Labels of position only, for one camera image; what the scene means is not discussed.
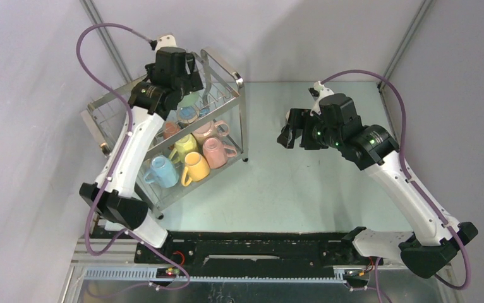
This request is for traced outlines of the light blue mug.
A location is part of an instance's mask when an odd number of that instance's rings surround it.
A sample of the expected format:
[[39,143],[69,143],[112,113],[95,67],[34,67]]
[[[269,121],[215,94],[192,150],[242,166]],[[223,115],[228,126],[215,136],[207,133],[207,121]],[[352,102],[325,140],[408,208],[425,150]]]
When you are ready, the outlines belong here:
[[156,184],[161,188],[170,188],[179,182],[179,174],[174,164],[160,155],[151,160],[150,168],[144,175],[147,184]]

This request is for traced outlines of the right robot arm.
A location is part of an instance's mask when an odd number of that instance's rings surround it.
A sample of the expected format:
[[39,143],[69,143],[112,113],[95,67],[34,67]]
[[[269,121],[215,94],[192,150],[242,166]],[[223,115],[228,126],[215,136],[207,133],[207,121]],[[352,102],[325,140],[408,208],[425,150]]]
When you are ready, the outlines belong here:
[[278,144],[292,149],[300,138],[305,150],[338,150],[384,189],[412,228],[377,232],[357,227],[343,238],[344,260],[357,264],[365,257],[381,257],[405,265],[421,278],[435,276],[457,256],[461,244],[478,235],[478,229],[419,193],[423,185],[409,167],[401,166],[396,140],[380,125],[364,125],[352,98],[343,93],[319,97],[316,107],[290,109]]

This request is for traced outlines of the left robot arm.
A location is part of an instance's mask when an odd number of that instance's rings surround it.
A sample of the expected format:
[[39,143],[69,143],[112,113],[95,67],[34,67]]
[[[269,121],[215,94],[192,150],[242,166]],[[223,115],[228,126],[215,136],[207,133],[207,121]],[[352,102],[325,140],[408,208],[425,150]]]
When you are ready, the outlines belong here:
[[154,219],[148,203],[133,198],[136,179],[147,148],[162,130],[171,111],[183,98],[202,90],[195,56],[179,47],[161,47],[155,62],[146,66],[147,77],[137,83],[129,99],[123,129],[114,151],[92,184],[81,185],[79,195],[105,219],[118,223],[150,245],[159,263],[173,257],[169,233]]

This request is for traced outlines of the pink faceted mug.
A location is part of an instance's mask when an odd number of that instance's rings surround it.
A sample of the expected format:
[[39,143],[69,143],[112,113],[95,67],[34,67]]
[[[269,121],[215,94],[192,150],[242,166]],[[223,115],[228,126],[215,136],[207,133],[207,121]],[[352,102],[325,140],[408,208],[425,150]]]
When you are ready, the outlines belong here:
[[230,158],[238,155],[235,147],[225,145],[216,137],[207,138],[202,146],[203,154],[211,169],[218,169],[227,164]]

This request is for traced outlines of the blue-rimmed cup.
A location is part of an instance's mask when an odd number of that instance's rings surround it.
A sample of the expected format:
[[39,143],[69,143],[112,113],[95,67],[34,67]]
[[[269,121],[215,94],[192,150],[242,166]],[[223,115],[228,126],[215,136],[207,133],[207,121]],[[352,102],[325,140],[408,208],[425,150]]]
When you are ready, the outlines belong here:
[[199,118],[210,112],[209,107],[198,107],[196,105],[182,107],[177,110],[178,121],[183,124],[192,124]]

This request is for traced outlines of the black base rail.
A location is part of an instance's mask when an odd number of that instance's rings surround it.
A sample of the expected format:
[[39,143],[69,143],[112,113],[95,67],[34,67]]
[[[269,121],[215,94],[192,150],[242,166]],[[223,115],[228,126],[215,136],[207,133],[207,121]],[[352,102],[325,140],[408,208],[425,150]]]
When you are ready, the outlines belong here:
[[341,266],[371,268],[345,232],[273,233],[172,231],[159,249],[194,279],[318,280]]

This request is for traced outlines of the steel two-tier dish rack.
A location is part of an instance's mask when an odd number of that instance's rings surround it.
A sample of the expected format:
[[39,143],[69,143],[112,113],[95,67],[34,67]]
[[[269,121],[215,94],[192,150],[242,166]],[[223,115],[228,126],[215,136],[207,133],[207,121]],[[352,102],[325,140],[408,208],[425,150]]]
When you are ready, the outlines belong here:
[[[248,126],[246,115],[245,83],[240,73],[225,60],[213,47],[205,47],[196,58],[197,71],[203,81],[203,90],[196,92],[195,103],[189,107],[178,105],[172,111],[160,131],[145,149],[143,163],[138,171],[133,197],[147,202],[158,219],[164,217],[163,211],[192,192],[198,186],[219,174],[235,162],[247,162]],[[81,117],[107,157],[113,150],[121,131],[126,111],[123,105],[111,93],[87,105]],[[176,143],[186,136],[197,134],[198,151],[202,152],[202,143],[209,134],[214,135],[226,147],[233,147],[235,152],[227,151],[227,162],[218,169],[212,169],[209,176],[189,186],[182,186],[180,178],[172,187],[161,187],[145,181],[146,171],[152,160],[160,155],[168,157],[176,149]]]

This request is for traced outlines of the orange-red cup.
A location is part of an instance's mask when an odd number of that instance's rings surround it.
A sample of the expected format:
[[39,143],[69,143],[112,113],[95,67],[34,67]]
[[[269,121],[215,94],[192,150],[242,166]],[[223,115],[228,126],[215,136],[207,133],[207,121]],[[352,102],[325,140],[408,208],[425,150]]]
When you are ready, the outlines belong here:
[[164,125],[162,137],[164,140],[166,140],[171,136],[177,134],[180,130],[181,128],[176,122],[166,122]]

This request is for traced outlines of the yellow-green mug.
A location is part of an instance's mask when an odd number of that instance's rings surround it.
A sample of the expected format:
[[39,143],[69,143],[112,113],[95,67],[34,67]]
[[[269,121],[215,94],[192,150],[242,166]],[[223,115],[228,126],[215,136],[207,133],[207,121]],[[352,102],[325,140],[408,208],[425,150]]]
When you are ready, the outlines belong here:
[[198,143],[192,134],[187,134],[175,142],[168,159],[173,163],[183,163],[187,154],[198,151]]

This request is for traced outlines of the yellow mug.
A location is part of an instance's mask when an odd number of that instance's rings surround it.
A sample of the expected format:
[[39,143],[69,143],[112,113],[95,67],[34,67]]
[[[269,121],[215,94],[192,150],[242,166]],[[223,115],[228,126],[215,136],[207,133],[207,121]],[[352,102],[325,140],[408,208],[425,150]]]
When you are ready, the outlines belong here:
[[199,182],[206,178],[211,171],[206,159],[198,152],[193,151],[185,156],[184,169],[181,175],[181,184],[186,187],[192,182]]

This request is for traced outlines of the mint green mug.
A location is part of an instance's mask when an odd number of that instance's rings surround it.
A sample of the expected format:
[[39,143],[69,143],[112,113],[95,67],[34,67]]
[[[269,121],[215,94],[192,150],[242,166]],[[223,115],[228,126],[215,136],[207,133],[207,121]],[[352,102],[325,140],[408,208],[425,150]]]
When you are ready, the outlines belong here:
[[191,92],[188,95],[185,95],[183,99],[179,103],[180,108],[184,107],[191,107],[194,106],[200,98],[200,93],[199,92]]

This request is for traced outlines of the large pink mug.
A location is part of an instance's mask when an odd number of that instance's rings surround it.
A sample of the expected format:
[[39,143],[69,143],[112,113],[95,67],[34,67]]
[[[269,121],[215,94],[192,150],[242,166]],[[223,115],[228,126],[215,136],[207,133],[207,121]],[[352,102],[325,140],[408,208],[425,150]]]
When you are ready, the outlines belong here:
[[230,133],[229,124],[223,120],[210,121],[192,132],[197,143],[202,146],[208,138],[226,137]]

